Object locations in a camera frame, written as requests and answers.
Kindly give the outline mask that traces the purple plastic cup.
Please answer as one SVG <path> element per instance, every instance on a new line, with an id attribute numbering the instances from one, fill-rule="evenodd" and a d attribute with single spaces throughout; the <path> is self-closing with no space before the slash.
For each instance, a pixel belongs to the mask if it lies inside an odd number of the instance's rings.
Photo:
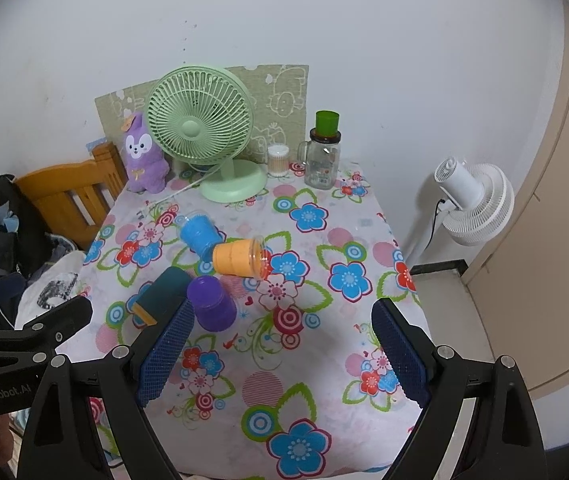
<path id="1" fill-rule="evenodd" d="M 187 288 L 187 297 L 204 330 L 219 333 L 234 324 L 237 306 L 222 282 L 213 275 L 193 278 Z"/>

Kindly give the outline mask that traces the dark teal cylinder cup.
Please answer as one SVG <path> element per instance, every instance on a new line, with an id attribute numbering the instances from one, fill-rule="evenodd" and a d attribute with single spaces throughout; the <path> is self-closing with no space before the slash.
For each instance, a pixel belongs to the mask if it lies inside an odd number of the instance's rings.
<path id="1" fill-rule="evenodd" d="M 184 302 L 191 281 L 192 278 L 187 272 L 170 266 L 140 292 L 132 306 L 132 313 L 147 326 L 158 324 Z"/>

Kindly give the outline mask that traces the blue plastic cup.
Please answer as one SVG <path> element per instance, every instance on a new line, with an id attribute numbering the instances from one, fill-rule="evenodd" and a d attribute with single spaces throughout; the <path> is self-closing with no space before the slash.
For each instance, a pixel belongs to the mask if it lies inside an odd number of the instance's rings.
<path id="1" fill-rule="evenodd" d="M 210 216 L 195 210 L 188 214 L 179 214 L 176 224 L 180 239 L 204 262 L 213 261 L 213 252 L 217 245 L 225 240 L 214 225 Z"/>

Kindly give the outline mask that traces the orange plastic cup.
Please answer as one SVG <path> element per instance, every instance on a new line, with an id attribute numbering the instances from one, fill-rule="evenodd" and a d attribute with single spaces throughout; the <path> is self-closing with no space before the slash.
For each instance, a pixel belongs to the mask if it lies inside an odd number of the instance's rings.
<path id="1" fill-rule="evenodd" d="M 218 274 L 261 281 L 269 274 L 269 256 L 260 237 L 242 238 L 216 245 L 213 266 Z"/>

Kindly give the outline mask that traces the green cup on jar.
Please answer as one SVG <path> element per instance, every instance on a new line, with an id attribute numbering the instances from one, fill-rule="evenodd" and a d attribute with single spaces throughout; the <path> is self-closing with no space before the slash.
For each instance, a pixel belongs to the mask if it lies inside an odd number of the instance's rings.
<path id="1" fill-rule="evenodd" d="M 334 110 L 318 110 L 315 131 L 321 138 L 332 138 L 339 133 L 339 113 Z"/>

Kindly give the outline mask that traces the white printed t-shirt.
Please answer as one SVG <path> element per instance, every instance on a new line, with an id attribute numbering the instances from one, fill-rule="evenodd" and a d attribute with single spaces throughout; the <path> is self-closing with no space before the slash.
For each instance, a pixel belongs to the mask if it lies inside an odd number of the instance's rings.
<path id="1" fill-rule="evenodd" d="M 45 272 L 24 290 L 14 328 L 22 330 L 34 318 L 44 315 L 74 297 L 84 260 L 85 254 L 80 250 L 74 250 L 52 266 L 48 266 Z"/>

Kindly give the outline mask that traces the black clothing pile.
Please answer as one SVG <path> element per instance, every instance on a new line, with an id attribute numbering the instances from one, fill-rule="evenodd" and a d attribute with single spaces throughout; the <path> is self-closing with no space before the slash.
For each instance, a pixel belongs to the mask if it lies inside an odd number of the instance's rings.
<path id="1" fill-rule="evenodd" d="M 26 279 L 27 288 L 30 279 L 49 261 L 52 252 L 50 227 L 44 217 L 18 187 L 15 176 L 2 174 L 0 276 L 21 274 Z M 14 327 L 22 295 L 0 304 L 0 330 Z"/>

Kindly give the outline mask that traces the wooden chair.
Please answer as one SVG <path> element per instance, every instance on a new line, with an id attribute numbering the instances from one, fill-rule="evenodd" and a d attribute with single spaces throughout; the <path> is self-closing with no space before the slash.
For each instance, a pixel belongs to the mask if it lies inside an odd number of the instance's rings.
<path id="1" fill-rule="evenodd" d="M 97 145 L 84 162 L 50 166 L 16 180 L 52 232 L 83 249 L 98 235 L 126 182 L 121 156 L 111 142 Z"/>

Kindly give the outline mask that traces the beige cabinet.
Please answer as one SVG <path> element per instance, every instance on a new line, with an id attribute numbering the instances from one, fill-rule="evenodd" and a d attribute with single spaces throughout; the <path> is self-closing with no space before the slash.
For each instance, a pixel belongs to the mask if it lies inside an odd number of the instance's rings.
<path id="1" fill-rule="evenodd" d="M 495 356 L 512 356 L 531 396 L 569 385 L 569 1 L 548 127 L 508 231 L 472 266 L 467 288 Z"/>

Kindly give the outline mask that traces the purple plush bunny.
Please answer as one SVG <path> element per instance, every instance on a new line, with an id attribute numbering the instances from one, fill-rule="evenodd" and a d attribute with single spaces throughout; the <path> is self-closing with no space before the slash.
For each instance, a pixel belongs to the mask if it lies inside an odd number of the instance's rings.
<path id="1" fill-rule="evenodd" d="M 127 190 L 134 193 L 161 193 L 166 185 L 170 165 L 164 152 L 150 136 L 143 114 L 135 112 L 122 127 L 124 134 Z"/>

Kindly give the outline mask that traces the floral tablecloth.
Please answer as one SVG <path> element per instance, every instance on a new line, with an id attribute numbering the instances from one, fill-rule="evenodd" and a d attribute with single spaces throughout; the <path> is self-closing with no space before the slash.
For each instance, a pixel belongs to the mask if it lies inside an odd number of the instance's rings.
<path id="1" fill-rule="evenodd" d="M 255 196 L 204 200 L 196 173 L 161 195 L 123 192 L 88 249 L 77 292 L 94 314 L 63 344 L 75 362 L 132 344 L 143 323 L 132 306 L 170 266 L 213 267 L 180 239 L 179 214 L 206 212 L 228 242 L 260 237 L 267 278 L 220 278 L 237 306 L 228 330 L 193 328 L 161 396 L 147 406 L 175 467 L 216 479 L 308 479 L 378 472 L 417 421 L 371 324 L 381 298 L 414 325 L 425 316 L 403 254 L 354 162 L 333 188 L 305 183 L 293 165 Z"/>

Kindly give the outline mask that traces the white floor fan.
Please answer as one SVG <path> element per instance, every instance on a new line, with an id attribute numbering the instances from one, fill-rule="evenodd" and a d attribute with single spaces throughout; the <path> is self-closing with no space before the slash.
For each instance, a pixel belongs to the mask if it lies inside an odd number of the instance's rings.
<path id="1" fill-rule="evenodd" d="M 496 237 L 513 213 L 515 194 L 505 173 L 493 164 L 467 168 L 455 157 L 441 162 L 434 180 L 447 197 L 436 214 L 459 245 L 482 245 Z"/>

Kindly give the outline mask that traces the green desk fan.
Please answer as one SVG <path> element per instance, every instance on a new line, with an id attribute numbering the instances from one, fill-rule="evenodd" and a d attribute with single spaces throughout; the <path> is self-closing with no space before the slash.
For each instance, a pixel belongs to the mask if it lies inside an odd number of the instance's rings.
<path id="1" fill-rule="evenodd" d="M 241 202 L 265 187 L 264 167 L 240 157 L 251 140 L 254 110 L 248 89 L 228 70 L 203 65 L 173 70 L 156 81 L 144 116 L 165 154 L 208 168 L 199 182 L 207 200 Z"/>

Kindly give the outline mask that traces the cotton swab container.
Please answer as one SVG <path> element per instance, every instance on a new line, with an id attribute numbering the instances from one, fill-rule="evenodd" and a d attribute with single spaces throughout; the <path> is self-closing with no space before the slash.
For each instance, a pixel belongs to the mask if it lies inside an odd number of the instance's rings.
<path id="1" fill-rule="evenodd" d="M 267 169 L 271 177 L 284 177 L 289 171 L 290 148 L 286 144 L 271 144 L 267 150 Z"/>

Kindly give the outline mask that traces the glass mason jar mug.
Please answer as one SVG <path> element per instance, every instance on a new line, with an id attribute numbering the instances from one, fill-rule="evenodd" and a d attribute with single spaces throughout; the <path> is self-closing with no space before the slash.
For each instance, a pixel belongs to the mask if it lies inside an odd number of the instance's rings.
<path id="1" fill-rule="evenodd" d="M 304 167 L 304 180 L 308 186 L 318 190 L 333 188 L 339 170 L 341 155 L 341 133 L 329 136 L 320 134 L 316 128 L 309 132 L 309 139 L 301 142 L 297 149 L 297 161 Z"/>

